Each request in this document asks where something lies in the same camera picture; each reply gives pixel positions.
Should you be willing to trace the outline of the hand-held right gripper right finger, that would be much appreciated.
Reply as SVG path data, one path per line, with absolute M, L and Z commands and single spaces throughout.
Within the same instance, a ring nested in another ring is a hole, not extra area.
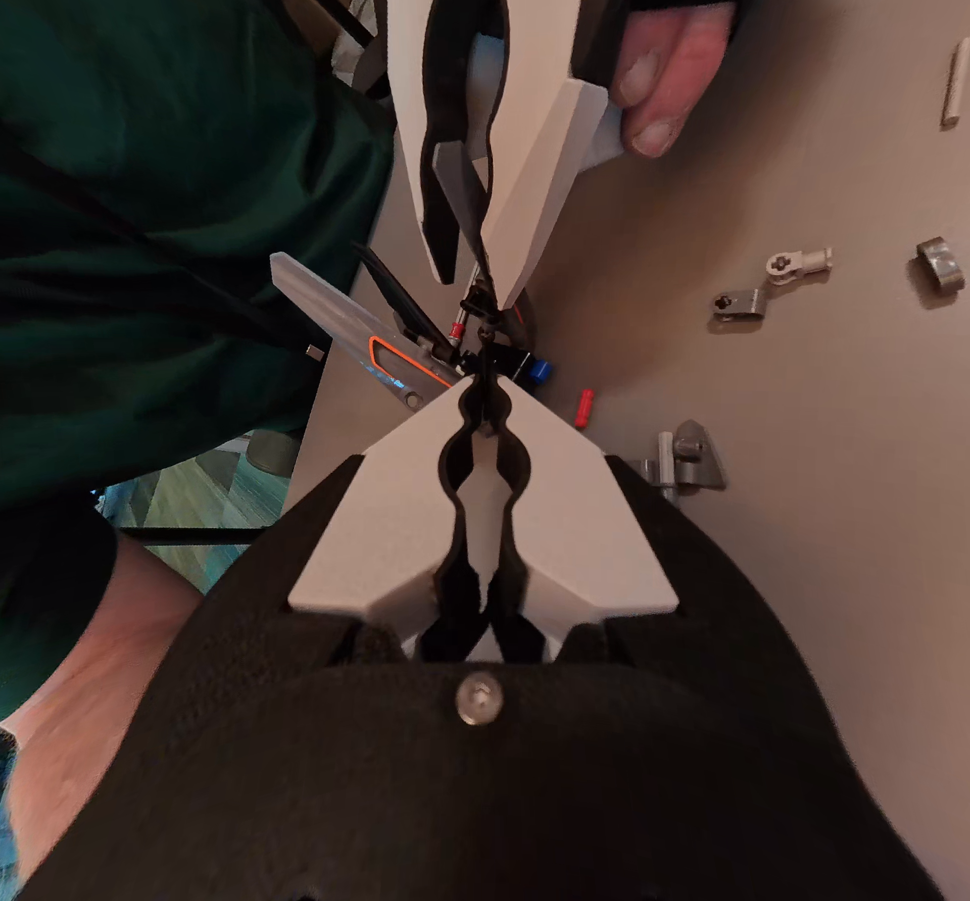
M 498 376 L 488 410 L 510 489 L 487 616 L 506 663 L 542 663 L 581 625 L 679 600 L 599 447 Z

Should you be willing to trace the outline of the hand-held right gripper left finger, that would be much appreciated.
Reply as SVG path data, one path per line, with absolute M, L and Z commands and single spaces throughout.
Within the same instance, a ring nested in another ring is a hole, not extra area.
M 425 661 L 467 659 L 487 627 L 459 490 L 474 468 L 480 385 L 465 377 L 361 457 L 288 595 L 414 639 Z

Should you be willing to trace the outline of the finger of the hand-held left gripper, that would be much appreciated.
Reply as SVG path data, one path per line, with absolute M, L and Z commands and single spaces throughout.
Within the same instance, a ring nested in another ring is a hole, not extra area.
M 463 138 L 463 52 L 455 0 L 387 0 L 387 72 L 406 176 L 434 279 L 454 282 L 458 224 L 434 173 L 439 143 Z
M 544 252 L 607 106 L 572 75 L 582 0 L 503 0 L 503 82 L 488 134 L 481 228 L 494 296 L 509 309 Z

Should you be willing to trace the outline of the grey lego wing assembly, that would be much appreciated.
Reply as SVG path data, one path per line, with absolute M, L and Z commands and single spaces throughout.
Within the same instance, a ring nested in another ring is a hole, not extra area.
M 424 409 L 465 377 L 479 374 L 482 360 L 494 374 L 534 393 L 549 380 L 553 367 L 534 351 L 536 327 L 526 294 L 521 293 L 509 309 L 498 308 L 480 237 L 487 192 L 465 144 L 437 144 L 431 169 L 457 218 L 460 237 L 475 258 L 448 334 L 363 245 L 356 244 L 354 252 L 392 310 L 395 325 L 285 253 L 271 256 L 273 284 L 410 412 Z

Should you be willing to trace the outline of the person's right forearm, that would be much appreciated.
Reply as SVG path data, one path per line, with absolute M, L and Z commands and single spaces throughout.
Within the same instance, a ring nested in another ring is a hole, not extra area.
M 4 804 L 17 887 L 99 786 L 158 666 L 202 601 L 176 570 L 122 536 L 111 579 L 79 640 L 2 718 L 16 744 Z

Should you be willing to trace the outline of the grey lego axle blue assembly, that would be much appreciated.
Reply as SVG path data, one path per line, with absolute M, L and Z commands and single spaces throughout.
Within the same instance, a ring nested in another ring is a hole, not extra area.
M 637 469 L 673 507 L 679 506 L 682 495 L 721 492 L 729 484 L 712 437 L 695 420 L 658 434 L 656 457 L 639 462 Z

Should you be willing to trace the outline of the dark grey lego connector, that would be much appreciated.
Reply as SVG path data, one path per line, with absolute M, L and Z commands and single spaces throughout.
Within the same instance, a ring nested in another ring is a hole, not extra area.
M 712 318 L 720 323 L 761 322 L 769 295 L 765 287 L 722 291 L 711 303 Z

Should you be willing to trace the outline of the short grey lego axle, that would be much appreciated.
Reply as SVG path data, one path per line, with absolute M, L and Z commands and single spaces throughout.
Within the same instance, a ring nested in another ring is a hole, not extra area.
M 952 50 L 947 84 L 940 116 L 940 130 L 954 129 L 962 115 L 962 102 L 969 72 L 968 36 L 961 38 Z

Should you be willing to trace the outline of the light grey lego connector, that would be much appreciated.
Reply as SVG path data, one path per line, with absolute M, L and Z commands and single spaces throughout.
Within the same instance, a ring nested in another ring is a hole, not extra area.
M 790 284 L 807 276 L 829 272 L 832 261 L 831 247 L 807 253 L 777 253 L 766 261 L 766 280 L 775 286 Z

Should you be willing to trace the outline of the small grey lego block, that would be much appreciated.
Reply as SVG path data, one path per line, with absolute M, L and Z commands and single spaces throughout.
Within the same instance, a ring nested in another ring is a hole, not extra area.
M 937 236 L 918 243 L 915 256 L 938 294 L 949 296 L 964 289 L 964 272 L 943 237 Z

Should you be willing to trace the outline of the person's left hand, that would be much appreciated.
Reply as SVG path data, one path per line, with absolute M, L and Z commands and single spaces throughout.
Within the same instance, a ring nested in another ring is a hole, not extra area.
M 609 91 L 629 154 L 671 148 L 721 67 L 735 11 L 722 2 L 628 15 Z

